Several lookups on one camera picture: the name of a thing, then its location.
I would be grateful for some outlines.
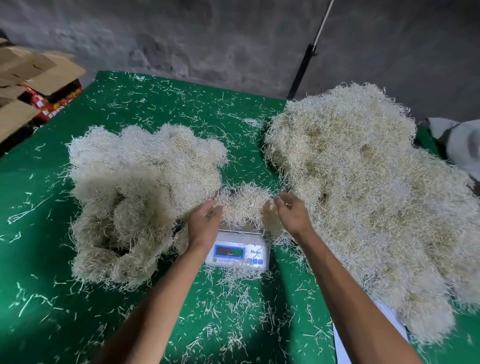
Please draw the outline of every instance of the hand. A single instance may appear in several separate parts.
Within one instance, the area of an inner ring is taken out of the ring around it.
[[[188,218],[189,249],[201,247],[208,252],[212,248],[223,212],[222,206],[213,208],[215,203],[215,200],[209,200],[190,214]]]
[[[275,199],[278,216],[288,232],[298,240],[313,231],[305,203],[291,192],[280,192]]]

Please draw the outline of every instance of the gray wall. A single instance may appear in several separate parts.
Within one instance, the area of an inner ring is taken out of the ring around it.
[[[421,119],[480,117],[477,0],[335,0],[296,98],[371,82]],[[14,43],[93,72],[285,97],[328,0],[0,0]]]
[[[480,7],[471,0],[335,0],[296,98],[370,82],[418,119],[480,118]]]
[[[284,97],[325,0],[1,0],[19,45],[90,70],[151,73]]]

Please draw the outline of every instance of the forearm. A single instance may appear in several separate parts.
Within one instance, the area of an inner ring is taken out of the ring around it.
[[[313,231],[296,237],[354,363],[420,363],[413,348],[381,313]]]
[[[129,316],[100,353],[96,364],[158,364],[188,291],[208,251],[189,248]]]

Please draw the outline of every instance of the white rod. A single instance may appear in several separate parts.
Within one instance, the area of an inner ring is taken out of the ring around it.
[[[330,9],[332,8],[332,5],[333,5],[334,1],[335,0],[330,0],[330,3],[328,4],[327,12],[325,13],[324,18],[322,19],[322,23],[320,24],[320,28],[318,29],[317,36],[315,37],[315,40],[313,41],[313,50],[315,50],[315,48],[317,48],[318,38],[320,37],[320,33],[322,32],[322,30],[324,28],[325,22],[328,18],[328,14],[330,13]]]

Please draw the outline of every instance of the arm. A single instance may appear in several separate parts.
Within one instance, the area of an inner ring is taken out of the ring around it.
[[[214,200],[188,219],[189,247],[107,342],[94,364],[158,364],[188,291],[215,242],[222,207]]]
[[[313,230],[305,204],[275,200],[285,228],[302,248],[353,363],[421,363],[409,345]]]

